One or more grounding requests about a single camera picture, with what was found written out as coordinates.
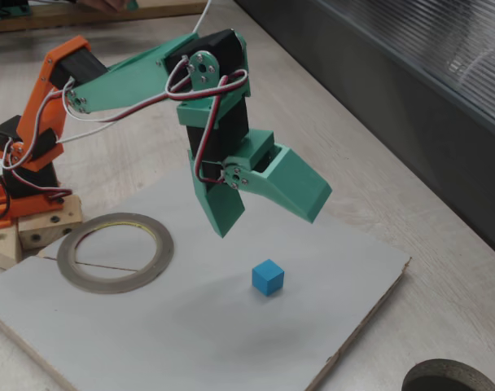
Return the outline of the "person's hand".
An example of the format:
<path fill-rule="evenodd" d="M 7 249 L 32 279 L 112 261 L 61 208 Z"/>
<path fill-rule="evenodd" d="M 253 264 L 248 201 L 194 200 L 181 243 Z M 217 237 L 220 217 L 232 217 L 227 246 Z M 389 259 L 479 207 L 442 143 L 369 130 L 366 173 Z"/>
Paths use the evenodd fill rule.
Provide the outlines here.
<path fill-rule="evenodd" d="M 99 11 L 114 13 L 123 11 L 128 2 L 126 0 L 79 0 L 78 3 Z"/>

